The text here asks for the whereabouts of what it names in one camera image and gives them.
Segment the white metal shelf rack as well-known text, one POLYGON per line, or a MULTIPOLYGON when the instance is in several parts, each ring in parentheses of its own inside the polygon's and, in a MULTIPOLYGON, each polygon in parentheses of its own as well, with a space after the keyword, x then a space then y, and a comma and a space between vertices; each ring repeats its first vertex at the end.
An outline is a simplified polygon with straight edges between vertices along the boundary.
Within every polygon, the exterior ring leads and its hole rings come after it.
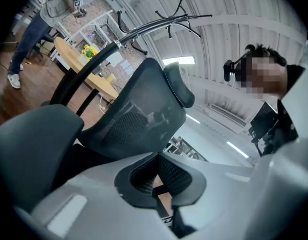
POLYGON ((65 41, 79 53, 81 53, 85 45, 101 51, 112 41, 118 40, 125 35, 119 29, 112 10, 88 21, 75 31, 70 30, 61 22, 57 23, 57 28, 64 36, 65 41))

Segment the black mesh office chair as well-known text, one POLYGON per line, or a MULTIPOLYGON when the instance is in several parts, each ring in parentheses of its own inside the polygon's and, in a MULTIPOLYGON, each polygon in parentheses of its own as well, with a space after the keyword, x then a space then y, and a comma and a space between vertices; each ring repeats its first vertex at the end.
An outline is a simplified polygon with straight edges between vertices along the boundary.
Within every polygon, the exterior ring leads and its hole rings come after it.
POLYGON ((78 140, 84 147, 117 160, 160 152, 185 123, 185 110, 172 92, 164 68, 147 58, 105 114, 78 140))

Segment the white table lamp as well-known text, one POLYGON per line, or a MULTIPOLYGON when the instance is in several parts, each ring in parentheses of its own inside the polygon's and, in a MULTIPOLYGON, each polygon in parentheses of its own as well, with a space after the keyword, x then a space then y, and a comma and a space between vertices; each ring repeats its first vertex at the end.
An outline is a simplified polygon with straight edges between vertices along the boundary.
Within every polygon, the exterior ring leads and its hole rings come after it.
POLYGON ((124 60, 123 57, 121 56, 121 54, 118 51, 111 54, 107 58, 107 62, 109 62, 112 67, 115 67, 117 64, 119 64, 123 60, 124 60))

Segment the black coat rack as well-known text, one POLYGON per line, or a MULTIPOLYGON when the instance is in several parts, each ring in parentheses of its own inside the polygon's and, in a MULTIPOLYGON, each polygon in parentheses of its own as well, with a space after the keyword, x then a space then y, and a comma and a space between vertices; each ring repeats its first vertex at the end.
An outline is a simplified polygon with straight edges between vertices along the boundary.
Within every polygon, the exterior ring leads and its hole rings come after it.
POLYGON ((131 31, 124 31, 122 29, 122 12, 118 11, 118 27, 120 31, 123 32, 125 35, 122 38, 114 40, 110 44, 108 44, 104 49, 98 52, 89 62, 87 62, 86 65, 81 65, 79 63, 79 55, 77 55, 77 51, 72 49, 69 43, 67 43, 64 39, 60 37, 55 38, 55 48, 59 55, 70 66, 70 69, 57 86, 51 100, 42 103, 42 105, 62 104, 66 106, 79 88, 79 86, 86 79, 88 79, 88 77, 93 75, 92 71, 97 66, 99 66, 103 61, 105 61, 109 56, 113 55, 118 50, 125 48, 127 42, 130 42, 130 44, 133 45, 133 41, 143 35, 149 34, 161 28, 167 28, 168 33, 171 34, 171 26, 179 25, 186 28, 200 38, 201 35, 191 28, 190 23, 188 23, 187 25, 184 25, 183 23, 188 22, 191 19, 212 17, 212 15, 189 15, 186 11, 184 11, 182 15, 177 15, 178 11, 180 9, 183 9, 182 1, 183 0, 180 0, 176 12, 171 16, 163 17, 159 13, 159 11, 156 11, 155 13, 160 17, 160 19, 136 27, 131 31))

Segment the black chest-mounted device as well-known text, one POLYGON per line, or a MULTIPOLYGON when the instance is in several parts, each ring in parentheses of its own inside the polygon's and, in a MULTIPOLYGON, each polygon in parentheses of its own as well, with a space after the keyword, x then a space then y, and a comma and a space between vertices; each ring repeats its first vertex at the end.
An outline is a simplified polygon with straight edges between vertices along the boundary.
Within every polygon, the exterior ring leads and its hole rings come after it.
POLYGON ((264 103, 256 116, 250 122, 251 128, 248 130, 252 136, 252 143, 257 143, 275 125, 278 113, 268 104, 264 103))

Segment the round wooden table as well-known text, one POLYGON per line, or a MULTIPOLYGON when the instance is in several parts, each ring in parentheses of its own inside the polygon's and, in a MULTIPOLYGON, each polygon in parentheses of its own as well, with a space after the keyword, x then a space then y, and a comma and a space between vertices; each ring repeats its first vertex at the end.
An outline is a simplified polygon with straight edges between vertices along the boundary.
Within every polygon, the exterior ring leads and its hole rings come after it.
MULTIPOLYGON (((57 52, 60 54, 60 57, 70 68, 57 86, 50 100, 50 104, 63 104, 66 106, 67 104, 62 101, 62 96, 65 94, 69 84, 74 80, 74 77, 80 72, 83 66, 79 62, 80 54, 71 48, 71 46, 64 39, 56 37, 54 39, 54 45, 57 52)), ((100 77, 99 75, 91 73, 87 77, 86 82, 93 90, 79 107, 77 111, 77 115, 79 116, 82 115, 84 110, 98 93, 106 95, 112 100, 115 100, 118 97, 118 93, 114 90, 114 88, 106 81, 105 78, 100 77)))

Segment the black chair headrest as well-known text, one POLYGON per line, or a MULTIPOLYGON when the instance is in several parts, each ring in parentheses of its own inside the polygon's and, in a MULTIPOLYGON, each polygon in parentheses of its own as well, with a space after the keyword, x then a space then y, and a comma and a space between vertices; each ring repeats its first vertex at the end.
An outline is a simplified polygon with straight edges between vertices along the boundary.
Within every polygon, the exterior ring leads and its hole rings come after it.
POLYGON ((192 91, 186 86, 181 77, 179 63, 173 62, 168 64, 164 68, 164 74, 172 92, 178 99, 179 103, 187 109, 193 107, 195 102, 195 96, 192 91))

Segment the person's black clothing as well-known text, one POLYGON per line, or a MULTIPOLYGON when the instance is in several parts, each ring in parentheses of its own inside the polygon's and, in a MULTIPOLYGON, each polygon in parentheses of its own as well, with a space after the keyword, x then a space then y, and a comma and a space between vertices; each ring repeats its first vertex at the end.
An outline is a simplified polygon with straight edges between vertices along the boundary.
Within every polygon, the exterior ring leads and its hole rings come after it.
MULTIPOLYGON (((304 71, 305 68, 299 65, 287 65, 287 93, 297 82, 297 80, 300 78, 304 71)), ((288 142, 295 140, 298 137, 294 123, 292 122, 286 108, 282 104, 282 99, 277 99, 278 118, 275 125, 267 133, 269 137, 265 141, 264 151, 258 150, 260 156, 273 154, 280 147, 282 147, 288 142)))

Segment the yellow flowers in pot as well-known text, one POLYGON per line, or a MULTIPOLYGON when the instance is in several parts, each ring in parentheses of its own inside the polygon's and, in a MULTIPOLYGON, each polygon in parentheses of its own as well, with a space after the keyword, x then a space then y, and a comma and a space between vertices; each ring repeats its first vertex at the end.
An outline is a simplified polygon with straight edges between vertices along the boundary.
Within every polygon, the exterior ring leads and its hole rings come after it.
POLYGON ((98 53, 99 51, 95 47, 88 44, 84 45, 81 51, 81 54, 85 55, 89 60, 93 59, 98 53))

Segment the ceiling light panel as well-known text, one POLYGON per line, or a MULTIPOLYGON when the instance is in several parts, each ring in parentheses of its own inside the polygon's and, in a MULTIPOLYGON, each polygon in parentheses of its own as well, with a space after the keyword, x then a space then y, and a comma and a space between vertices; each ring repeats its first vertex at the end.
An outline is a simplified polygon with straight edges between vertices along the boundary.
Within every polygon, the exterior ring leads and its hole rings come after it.
POLYGON ((194 65, 195 64, 195 60, 193 56, 165 58, 162 61, 165 66, 172 64, 172 63, 179 63, 183 65, 194 65))

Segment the white desk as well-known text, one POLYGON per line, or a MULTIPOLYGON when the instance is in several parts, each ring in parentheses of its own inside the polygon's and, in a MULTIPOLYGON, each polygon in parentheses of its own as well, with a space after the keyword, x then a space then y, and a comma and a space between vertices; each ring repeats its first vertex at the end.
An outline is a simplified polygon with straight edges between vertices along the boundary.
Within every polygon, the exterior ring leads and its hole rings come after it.
POLYGON ((187 141, 182 137, 175 138, 173 137, 165 146, 164 152, 171 154, 180 155, 190 159, 196 159, 200 161, 207 162, 207 159, 204 158, 196 149, 194 149, 187 141))

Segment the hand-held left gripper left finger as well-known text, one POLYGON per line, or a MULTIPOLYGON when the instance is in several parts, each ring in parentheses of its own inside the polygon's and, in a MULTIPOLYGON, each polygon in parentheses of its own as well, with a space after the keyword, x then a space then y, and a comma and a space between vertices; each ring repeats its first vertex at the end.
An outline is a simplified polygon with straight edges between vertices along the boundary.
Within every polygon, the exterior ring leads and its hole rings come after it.
POLYGON ((158 155, 146 153, 89 168, 32 211, 60 240, 178 240, 149 193, 158 155))

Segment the ceiling air vent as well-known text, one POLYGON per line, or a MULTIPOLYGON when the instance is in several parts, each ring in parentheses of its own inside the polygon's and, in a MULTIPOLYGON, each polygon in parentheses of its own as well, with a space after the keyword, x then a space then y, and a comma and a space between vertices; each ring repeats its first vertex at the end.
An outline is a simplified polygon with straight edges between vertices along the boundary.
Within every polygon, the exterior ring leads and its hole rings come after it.
POLYGON ((223 116, 231 119, 232 121, 236 122, 238 125, 240 125, 242 127, 246 126, 246 122, 243 119, 241 119, 240 117, 234 115, 233 113, 231 113, 231 112, 229 112, 229 111, 227 111, 227 110, 225 110, 225 109, 223 109, 223 108, 221 108, 217 105, 211 104, 209 106, 209 108, 211 110, 214 110, 215 112, 218 112, 219 114, 222 114, 223 116))

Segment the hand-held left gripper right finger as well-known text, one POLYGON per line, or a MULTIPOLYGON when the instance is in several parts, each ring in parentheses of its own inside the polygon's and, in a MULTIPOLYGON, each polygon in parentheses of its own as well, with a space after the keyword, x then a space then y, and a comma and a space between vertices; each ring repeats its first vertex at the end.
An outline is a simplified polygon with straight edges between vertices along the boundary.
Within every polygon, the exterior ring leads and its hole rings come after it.
POLYGON ((238 167, 160 153, 172 195, 172 229, 158 240, 259 240, 259 166, 238 167))

